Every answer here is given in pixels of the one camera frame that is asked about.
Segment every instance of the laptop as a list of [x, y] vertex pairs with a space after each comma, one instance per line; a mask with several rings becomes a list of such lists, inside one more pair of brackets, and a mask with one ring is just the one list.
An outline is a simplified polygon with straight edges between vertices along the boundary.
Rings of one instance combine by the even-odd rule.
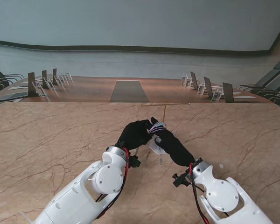
[[210, 78], [203, 77], [205, 82], [205, 88], [207, 91], [207, 95], [209, 95], [210, 98], [213, 98], [213, 90], [211, 88]]
[[233, 96], [233, 87], [230, 83], [223, 83], [223, 90], [224, 90], [224, 98], [226, 103], [250, 103], [247, 101], [236, 101], [234, 99], [255, 99], [256, 97], [253, 96]]
[[26, 98], [26, 97], [33, 97], [38, 96], [36, 93], [36, 89], [33, 86], [32, 82], [35, 82], [35, 75], [34, 72], [28, 73], [28, 92], [18, 92], [13, 94], [8, 94], [0, 97], [0, 102], [14, 100], [14, 99], [20, 99], [20, 98]]
[[198, 90], [196, 75], [194, 72], [190, 71], [190, 73], [191, 73], [191, 77], [192, 77], [192, 83], [193, 83], [194, 90]]

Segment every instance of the paper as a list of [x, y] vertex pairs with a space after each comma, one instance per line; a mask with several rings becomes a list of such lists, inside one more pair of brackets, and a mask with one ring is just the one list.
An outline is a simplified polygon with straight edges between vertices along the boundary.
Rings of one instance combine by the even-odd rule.
[[240, 96], [240, 97], [233, 97], [234, 99], [255, 99], [256, 97], [252, 96]]
[[21, 99], [13, 99], [13, 100], [9, 100], [8, 102], [20, 102], [22, 99], [23, 99], [23, 98], [21, 98]]
[[157, 144], [154, 141], [154, 137], [150, 140], [150, 144], [149, 147], [151, 150], [153, 150], [154, 153], [156, 153], [157, 155], [160, 154], [165, 154], [166, 152], [164, 151], [164, 149], [162, 149], [161, 147], [157, 146]]
[[15, 87], [11, 87], [8, 90], [17, 90], [17, 89], [27, 89], [28, 86], [15, 86]]

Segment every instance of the black cable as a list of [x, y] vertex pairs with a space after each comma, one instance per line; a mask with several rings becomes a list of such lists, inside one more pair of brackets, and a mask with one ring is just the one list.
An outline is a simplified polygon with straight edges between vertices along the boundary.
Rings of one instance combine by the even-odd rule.
[[198, 199], [197, 199], [197, 191], [196, 191], [196, 187], [195, 187], [196, 185], [195, 185], [194, 180], [192, 180], [191, 183], [192, 183], [194, 198], [195, 198], [195, 202], [196, 202], [196, 206], [197, 206], [198, 212], [199, 212], [202, 220], [204, 221], [204, 223], [205, 224], [209, 224], [209, 221], [207, 220], [207, 218], [205, 217], [205, 215], [202, 213], [202, 211], [200, 209], [200, 206], [199, 206], [199, 203], [198, 203]]
[[196, 188], [198, 188], [199, 190], [201, 190], [203, 193], [205, 192], [203, 189], [201, 189], [200, 187], [198, 187], [197, 185], [195, 185]]
[[198, 188], [199, 190], [201, 190], [204, 193], [204, 190], [202, 188], [198, 187], [197, 185], [195, 185], [195, 187]]

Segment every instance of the wire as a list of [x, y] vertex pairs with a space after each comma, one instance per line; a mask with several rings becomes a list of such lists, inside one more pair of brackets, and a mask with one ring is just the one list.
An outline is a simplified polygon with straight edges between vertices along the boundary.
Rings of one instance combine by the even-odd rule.
[[191, 181], [191, 184], [192, 184], [192, 188], [193, 188], [193, 193], [194, 193], [194, 198], [195, 198], [195, 202], [196, 202], [196, 206], [197, 206], [197, 209], [198, 209], [198, 212], [202, 218], [202, 220], [204, 221], [205, 224], [210, 224], [208, 219], [205, 217], [205, 215], [202, 213], [201, 209], [200, 209], [200, 206], [199, 206], [199, 203], [198, 203], [198, 199], [197, 199], [197, 191], [196, 191], [196, 185], [195, 185], [195, 181], [193, 179], [193, 163], [190, 163], [190, 167], [189, 167], [189, 174], [190, 174], [190, 181]]
[[120, 192], [118, 193], [118, 195], [116, 195], [116, 197], [110, 202], [110, 204], [99, 214], [99, 216], [96, 218], [96, 219], [99, 219], [101, 218], [105, 213], [106, 211], [109, 210], [109, 208], [112, 207], [112, 205], [114, 205], [115, 201], [118, 199], [118, 197], [120, 196], [121, 192], [122, 192], [122, 189], [126, 183], [126, 177], [127, 177], [127, 173], [128, 173], [128, 170], [129, 170], [129, 159], [130, 159], [130, 154], [129, 154], [129, 151], [125, 148], [125, 147], [122, 147], [123, 150], [126, 152], [126, 156], [127, 156], [127, 162], [126, 162], [126, 171], [125, 171], [125, 176], [123, 178], [123, 182], [122, 182], [122, 186], [120, 188]]
[[201, 192], [205, 192], [202, 188], [200, 188], [200, 187], [198, 187], [197, 185], [195, 185], [195, 187], [197, 188], [197, 189], [199, 189]]

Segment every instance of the black bracket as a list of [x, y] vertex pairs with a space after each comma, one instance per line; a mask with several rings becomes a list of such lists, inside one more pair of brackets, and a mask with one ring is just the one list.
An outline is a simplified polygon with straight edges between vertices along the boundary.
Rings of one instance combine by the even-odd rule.
[[[201, 158], [199, 158], [198, 160], [196, 160], [193, 163], [193, 167], [197, 166], [199, 163], [201, 163], [203, 160]], [[190, 173], [189, 168], [185, 171], [185, 173], [181, 174], [180, 176], [178, 176], [177, 174], [174, 174], [172, 177], [175, 179], [175, 181], [173, 182], [174, 186], [178, 187], [179, 185], [183, 184], [186, 187], [190, 185], [190, 182], [188, 182], [186, 180], [186, 176]]]
[[174, 186], [178, 187], [181, 184], [185, 185], [186, 187], [189, 186], [190, 183], [186, 180], [187, 175], [188, 175], [187, 171], [184, 174], [181, 174], [180, 176], [174, 174], [172, 176], [175, 179], [175, 181], [173, 182]]

